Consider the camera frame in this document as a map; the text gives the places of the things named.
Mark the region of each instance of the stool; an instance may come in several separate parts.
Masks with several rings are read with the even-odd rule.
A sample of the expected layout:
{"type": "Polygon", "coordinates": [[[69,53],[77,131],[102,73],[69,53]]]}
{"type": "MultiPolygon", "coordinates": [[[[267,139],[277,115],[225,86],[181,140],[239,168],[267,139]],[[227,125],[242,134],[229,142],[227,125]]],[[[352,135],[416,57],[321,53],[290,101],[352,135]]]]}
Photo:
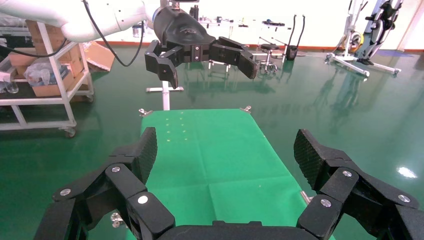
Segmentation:
{"type": "Polygon", "coordinates": [[[268,67],[270,71],[273,71],[274,73],[277,72],[278,68],[277,65],[270,61],[271,54],[273,53],[273,50],[279,50],[280,48],[275,44],[262,44],[260,46],[261,49],[267,50],[266,60],[259,61],[259,69],[262,69],[262,66],[265,66],[265,73],[268,73],[268,67]]]}

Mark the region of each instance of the green table surface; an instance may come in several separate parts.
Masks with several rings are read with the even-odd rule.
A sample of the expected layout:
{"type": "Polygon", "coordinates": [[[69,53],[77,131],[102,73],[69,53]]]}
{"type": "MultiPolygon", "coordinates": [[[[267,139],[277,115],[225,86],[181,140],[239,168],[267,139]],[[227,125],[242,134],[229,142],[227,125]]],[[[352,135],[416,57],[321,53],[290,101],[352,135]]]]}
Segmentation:
{"type": "Polygon", "coordinates": [[[146,185],[177,226],[296,225],[306,207],[301,188],[247,112],[154,111],[143,118],[146,127],[156,128],[158,146],[146,185]]]}

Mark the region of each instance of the silver screw head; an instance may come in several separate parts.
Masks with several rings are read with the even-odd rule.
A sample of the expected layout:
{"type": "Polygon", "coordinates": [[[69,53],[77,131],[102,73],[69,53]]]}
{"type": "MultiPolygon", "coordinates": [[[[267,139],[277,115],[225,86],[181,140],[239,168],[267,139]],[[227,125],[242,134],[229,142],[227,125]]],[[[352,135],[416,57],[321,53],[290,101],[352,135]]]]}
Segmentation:
{"type": "Polygon", "coordinates": [[[71,189],[70,188],[65,188],[62,191],[60,191],[60,195],[61,196],[66,196],[66,195],[68,195],[70,193],[71,193],[71,189]]]}
{"type": "Polygon", "coordinates": [[[121,225],[121,223],[118,220],[116,220],[112,223],[112,227],[114,227],[114,228],[119,228],[120,225],[121,225]]]}
{"type": "Polygon", "coordinates": [[[141,196],[141,197],[138,198],[138,203],[139,204],[145,204],[145,203],[147,203],[148,200],[149,199],[147,198],[147,196],[141,196]]]}
{"type": "Polygon", "coordinates": [[[409,197],[407,197],[407,196],[405,196],[405,195],[399,195],[399,196],[397,196],[402,202],[405,202],[405,203],[409,203],[410,201],[411,201],[411,199],[409,198],[409,197]]]}
{"type": "Polygon", "coordinates": [[[352,177],[352,173],[350,171],[343,171],[343,175],[346,177],[352,177]]]}
{"type": "Polygon", "coordinates": [[[116,166],[116,167],[113,167],[112,168],[112,172],[113,173],[117,173],[117,172],[119,172],[121,170],[121,168],[119,167],[119,166],[116,166]]]}
{"type": "Polygon", "coordinates": [[[321,204],[326,208],[331,207],[331,202],[327,199],[321,199],[321,204]]]}

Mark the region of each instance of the green epoxy floor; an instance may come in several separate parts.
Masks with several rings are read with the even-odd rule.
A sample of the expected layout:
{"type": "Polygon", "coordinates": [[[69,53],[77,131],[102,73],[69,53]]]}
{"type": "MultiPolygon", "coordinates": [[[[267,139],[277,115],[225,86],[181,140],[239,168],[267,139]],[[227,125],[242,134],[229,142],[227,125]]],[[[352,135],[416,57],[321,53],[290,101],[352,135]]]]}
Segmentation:
{"type": "MultiPolygon", "coordinates": [[[[127,61],[135,52],[133,47],[116,49],[127,61]]],[[[235,67],[226,76],[222,65],[208,73],[206,63],[182,64],[178,77],[185,90],[171,93],[171,108],[250,105],[258,126],[304,190],[310,187],[293,157],[299,128],[309,129],[324,145],[344,150],[368,174],[413,194],[424,205],[424,54],[376,55],[375,62],[402,72],[394,78],[371,70],[367,81],[324,64],[323,53],[308,55],[297,57],[292,66],[288,62],[285,72],[259,74],[254,81],[235,67]]],[[[78,123],[74,139],[54,129],[0,133],[0,239],[31,239],[57,188],[96,169],[114,147],[138,139],[138,109],[162,108],[160,93],[145,93],[148,87],[161,86],[157,76],[145,69],[140,54],[130,67],[115,62],[110,73],[93,74],[95,103],[72,105],[78,123]]],[[[60,107],[49,111],[27,107],[24,112],[34,118],[49,114],[58,118],[62,113],[60,107]]],[[[10,115],[0,110],[0,120],[10,115]]],[[[112,228],[108,215],[89,239],[123,240],[125,231],[112,228]]],[[[348,216],[335,237],[372,239],[348,216]]]]}

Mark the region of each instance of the cart wheel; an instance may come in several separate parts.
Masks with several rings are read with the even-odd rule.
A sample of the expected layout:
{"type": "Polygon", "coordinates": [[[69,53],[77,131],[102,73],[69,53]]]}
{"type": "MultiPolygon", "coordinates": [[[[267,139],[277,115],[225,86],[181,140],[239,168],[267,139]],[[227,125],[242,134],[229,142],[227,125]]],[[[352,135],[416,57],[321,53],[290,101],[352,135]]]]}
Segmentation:
{"type": "Polygon", "coordinates": [[[65,129],[65,137],[68,139],[72,139],[77,135],[77,127],[70,127],[65,129]]]}
{"type": "Polygon", "coordinates": [[[95,98],[96,98],[96,96],[93,94],[93,95],[87,95],[87,96],[85,96],[86,97],[86,101],[87,101],[87,103],[94,103],[94,100],[95,100],[95,98]]]}

